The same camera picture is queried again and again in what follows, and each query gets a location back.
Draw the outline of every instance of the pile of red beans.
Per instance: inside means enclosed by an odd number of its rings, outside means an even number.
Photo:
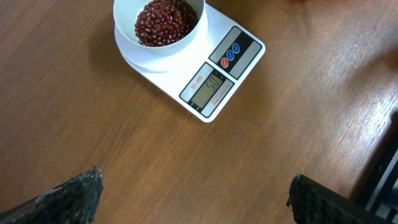
[[[162,47],[181,40],[197,24],[198,16],[186,1],[154,0],[138,15],[136,36],[144,46]]]

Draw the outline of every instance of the wooden table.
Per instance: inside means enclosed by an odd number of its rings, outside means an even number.
[[[111,0],[0,3],[0,212],[96,164],[96,223],[293,223],[349,197],[398,109],[398,0],[209,0],[267,44],[205,124],[132,70]]]

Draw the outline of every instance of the gray label panel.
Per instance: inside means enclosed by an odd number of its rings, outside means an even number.
[[[201,111],[202,115],[205,117],[209,117],[211,113],[216,109],[221,100],[223,100],[224,96],[228,93],[228,91],[232,88],[234,84],[230,80],[225,80],[220,89],[214,94],[211,100],[207,103],[203,111]]]
[[[242,57],[239,59],[236,65],[232,68],[229,74],[238,79],[241,76],[242,72],[249,65],[251,60],[257,55],[260,49],[261,45],[258,44],[256,41],[253,41],[253,43],[251,43],[249,48],[245,51],[245,53],[242,55]]]
[[[180,94],[182,100],[188,103],[192,96],[200,89],[203,82],[206,81],[207,77],[213,71],[213,67],[207,63],[203,64],[199,72],[192,78],[190,83],[185,87],[184,91]]]
[[[212,60],[214,63],[217,63],[241,33],[242,31],[240,31],[238,28],[232,28],[231,32],[229,32],[217,49],[212,53],[212,55],[210,55],[210,60]]]

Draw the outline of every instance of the scale platform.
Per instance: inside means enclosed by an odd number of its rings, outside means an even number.
[[[206,4],[200,29],[181,52],[140,52],[115,27],[126,62],[201,119],[212,122],[266,51],[257,37]]]

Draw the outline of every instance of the red button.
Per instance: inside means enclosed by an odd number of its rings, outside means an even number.
[[[228,59],[223,57],[223,58],[221,59],[221,66],[222,66],[223,68],[228,68],[228,65],[229,65]]]

